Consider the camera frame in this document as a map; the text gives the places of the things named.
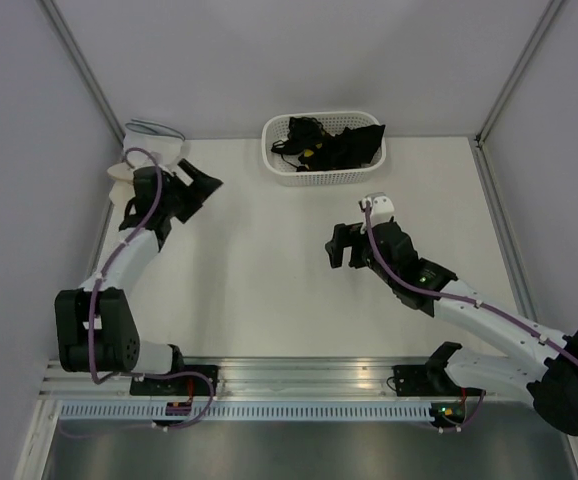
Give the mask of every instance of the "gray panel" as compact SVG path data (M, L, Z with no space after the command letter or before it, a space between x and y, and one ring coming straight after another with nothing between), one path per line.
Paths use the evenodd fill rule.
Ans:
M578 328L578 2L568 2L487 141L539 318Z
M120 120L256 137L361 109L390 134L473 134L548 0L57 0Z
M0 1L0 479L55 351L53 299L85 273L116 149L38 5Z
M206 422L90 440L54 439L46 478L569 480L564 437L534 413L486 405L460 434L393 423ZM64 422L71 433L117 428Z

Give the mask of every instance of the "basket rim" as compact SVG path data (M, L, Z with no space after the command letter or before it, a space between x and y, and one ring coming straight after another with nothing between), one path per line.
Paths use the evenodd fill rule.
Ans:
M269 119L267 121L267 123L265 123L265 126L262 128L262 140L260 142L260 148L262 150L262 161L264 162L265 166L271 170L275 175L279 175L281 177L313 177L315 175L335 175L335 174L339 174L339 173L369 173L369 172L373 172L374 170L376 170L377 168L379 168L384 162L385 159L387 158L387 143L385 142L385 137L382 137L382 140L380 142L380 148L382 151L382 155L380 156L380 160L378 160L378 162L376 162L375 165L370 165L368 167L363 167L363 168L349 168L347 170L332 170L330 172L281 172L280 170L277 170L276 168L274 168L271 163L269 163L269 159L267 158L267 149L266 149L266 145L265 145L265 139L267 138L267 130L269 129L269 126L275 122L276 120L279 120L281 118L286 118L286 117L296 117L296 116L307 116L307 115L333 115L333 114L361 114L364 115L366 117L368 117L370 120L372 120L376 125L380 125L380 122L378 121L378 119L376 117L374 117L373 115L371 115L370 113L367 112L363 112L361 110L338 110L338 111L327 111L327 112L303 112L303 113L290 113L290 114L284 114L284 115L276 115L275 117Z

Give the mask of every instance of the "white tabletop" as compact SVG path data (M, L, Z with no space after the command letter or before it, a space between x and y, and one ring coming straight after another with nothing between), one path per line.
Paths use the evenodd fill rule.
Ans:
M358 200L384 191L418 253L492 300L513 295L466 138L392 138L377 178L357 185L282 187L262 166L260 140L195 140L187 158L220 188L182 225L174 220L129 302L145 340L186 356L429 355L446 340L494 353L479 339L403 306L369 269L329 267L337 223L362 220ZM103 257L117 241L115 208Z

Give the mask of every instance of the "white container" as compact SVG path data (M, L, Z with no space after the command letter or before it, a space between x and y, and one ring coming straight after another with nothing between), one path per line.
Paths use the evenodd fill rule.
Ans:
M342 133L345 127L359 128L369 125L380 125L373 115L365 112L314 112L278 115L269 120L262 129L262 160L265 166L274 174L281 185L288 187L304 187L309 185L341 185L345 183L360 183L371 178L376 170L385 162L387 149L383 137L380 148L373 156L371 163L363 168L349 170L334 170L331 172L296 172L295 168L282 160L282 157L271 151L271 146L278 140L286 140L289 133L289 118L313 117L322 123L324 129L331 135ZM299 164L297 157L285 158Z

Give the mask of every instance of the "robotic arm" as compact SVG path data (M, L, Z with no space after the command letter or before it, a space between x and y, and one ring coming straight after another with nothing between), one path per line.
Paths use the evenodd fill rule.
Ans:
M192 179L190 185L163 167L154 165L134 171L135 197L128 203L120 225L124 248L114 250L102 273L56 297L58 349L66 371L90 371L91 328L98 370L168 374L184 369L178 347L140 339L127 302L144 268L162 250L171 231L171 220L175 217L185 223L222 185L187 160L181 160L178 166ZM92 295L93 315L89 311Z
M480 355L445 342L426 363L437 393L456 386L497 392L578 435L578 331L568 336L505 311L452 271L419 257L384 194L365 197L360 208L365 221L336 225L325 245L331 267L340 267L344 249L351 247L349 266L373 270L404 305L453 323L507 355Z

